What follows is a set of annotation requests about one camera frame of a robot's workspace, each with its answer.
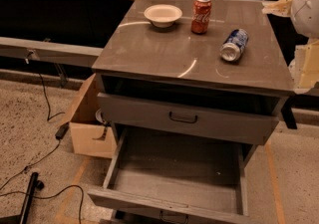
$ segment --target red soda can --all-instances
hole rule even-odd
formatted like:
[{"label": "red soda can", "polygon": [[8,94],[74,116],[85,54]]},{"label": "red soda can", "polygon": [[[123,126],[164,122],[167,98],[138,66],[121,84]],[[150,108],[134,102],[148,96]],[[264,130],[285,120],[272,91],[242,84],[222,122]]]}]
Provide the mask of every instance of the red soda can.
[{"label": "red soda can", "polygon": [[196,34],[207,32],[211,11],[211,0],[194,0],[192,6],[191,31]]}]

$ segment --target drawer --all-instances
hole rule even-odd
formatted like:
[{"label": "drawer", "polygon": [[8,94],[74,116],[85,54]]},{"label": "drawer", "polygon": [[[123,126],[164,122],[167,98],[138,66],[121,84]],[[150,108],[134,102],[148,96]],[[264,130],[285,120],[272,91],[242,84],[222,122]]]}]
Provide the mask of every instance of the drawer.
[{"label": "drawer", "polygon": [[263,145],[278,124],[275,116],[98,95],[106,120],[208,138]]},{"label": "drawer", "polygon": [[103,188],[89,195],[98,206],[171,223],[255,223],[242,166],[240,143],[130,127]]}]

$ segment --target cabinet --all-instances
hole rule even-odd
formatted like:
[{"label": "cabinet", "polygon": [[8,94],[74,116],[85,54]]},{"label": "cabinet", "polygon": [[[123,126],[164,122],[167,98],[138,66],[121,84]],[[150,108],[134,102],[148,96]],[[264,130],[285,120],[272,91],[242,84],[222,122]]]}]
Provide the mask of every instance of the cabinet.
[{"label": "cabinet", "polygon": [[[93,65],[118,149],[89,195],[152,223],[255,223],[244,167],[278,124],[292,80],[260,2],[212,0],[209,30],[195,35],[192,1],[136,0]],[[183,12],[166,30],[143,15],[160,3]],[[235,28],[249,41],[230,64],[219,48]]]}]

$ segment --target black cable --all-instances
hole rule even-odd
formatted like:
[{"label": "black cable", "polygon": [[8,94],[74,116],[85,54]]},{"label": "black cable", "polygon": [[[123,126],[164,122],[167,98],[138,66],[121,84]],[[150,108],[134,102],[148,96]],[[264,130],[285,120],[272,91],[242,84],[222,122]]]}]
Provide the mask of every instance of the black cable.
[{"label": "black cable", "polygon": [[[72,187],[76,187],[76,188],[79,188],[79,189],[81,190],[81,201],[80,201],[80,207],[79,207],[79,224],[81,224],[81,211],[82,211],[82,204],[83,204],[83,199],[84,199],[84,191],[83,191],[83,188],[80,187],[79,185],[70,185],[70,186],[67,186],[67,187],[65,187],[64,189],[62,189],[60,192],[58,192],[57,194],[55,194],[55,195],[53,195],[53,196],[48,196],[48,197],[33,196],[33,198],[35,198],[35,199],[41,199],[41,200],[43,200],[43,199],[52,199],[52,198],[55,198],[55,197],[59,196],[59,195],[62,194],[64,191],[66,191],[67,189],[72,188]],[[25,192],[22,192],[22,191],[12,191],[12,192],[8,192],[8,193],[5,193],[5,194],[0,194],[0,197],[12,195],[12,194],[24,194],[24,195],[31,196],[30,194],[25,193]]]},{"label": "black cable", "polygon": [[48,109],[49,109],[49,111],[48,111],[48,116],[47,116],[47,121],[49,121],[49,120],[52,119],[53,117],[55,117],[55,116],[57,116],[57,115],[59,115],[59,114],[63,114],[64,112],[58,112],[58,113],[56,113],[56,114],[50,116],[50,115],[51,115],[51,107],[50,107],[50,103],[49,103],[48,96],[47,96],[46,86],[45,86],[45,84],[44,84],[44,80],[43,80],[43,78],[42,78],[42,76],[41,76],[40,73],[39,73],[39,76],[40,76],[41,83],[42,83],[42,86],[43,86],[44,97],[46,98],[47,105],[48,105]]},{"label": "black cable", "polygon": [[34,163],[31,163],[29,165],[26,165],[26,167],[23,168],[22,171],[18,172],[17,174],[13,175],[11,178],[9,178],[1,187],[0,187],[0,190],[2,190],[12,179],[14,179],[15,177],[17,177],[18,175],[22,174],[23,172],[27,172],[28,169],[36,164],[38,164],[39,162],[41,162],[43,159],[45,159],[46,157],[48,157],[49,155],[51,155],[58,147],[60,146],[60,140],[58,142],[58,145],[53,149],[51,150],[48,154],[46,154],[44,157],[40,158],[40,160],[34,162]]}]

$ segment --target blue soda can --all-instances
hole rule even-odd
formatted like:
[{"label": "blue soda can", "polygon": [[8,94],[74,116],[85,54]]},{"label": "blue soda can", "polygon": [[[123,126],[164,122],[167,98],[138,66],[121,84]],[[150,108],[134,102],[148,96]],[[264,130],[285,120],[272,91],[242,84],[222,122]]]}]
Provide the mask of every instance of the blue soda can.
[{"label": "blue soda can", "polygon": [[220,56],[228,62],[237,61],[248,42],[248,34],[243,29],[235,29],[230,33],[220,48]]}]

